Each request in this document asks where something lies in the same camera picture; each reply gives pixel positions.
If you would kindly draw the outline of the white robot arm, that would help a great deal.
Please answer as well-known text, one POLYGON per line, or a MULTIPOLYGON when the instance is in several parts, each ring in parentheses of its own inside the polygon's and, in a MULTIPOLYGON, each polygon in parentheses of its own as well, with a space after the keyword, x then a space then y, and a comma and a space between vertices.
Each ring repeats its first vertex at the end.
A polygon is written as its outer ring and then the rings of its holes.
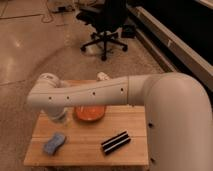
POLYGON ((71 106, 143 106, 150 171, 213 171, 213 110, 206 90, 189 75, 124 76, 65 87, 44 73, 27 102, 54 121, 71 106))

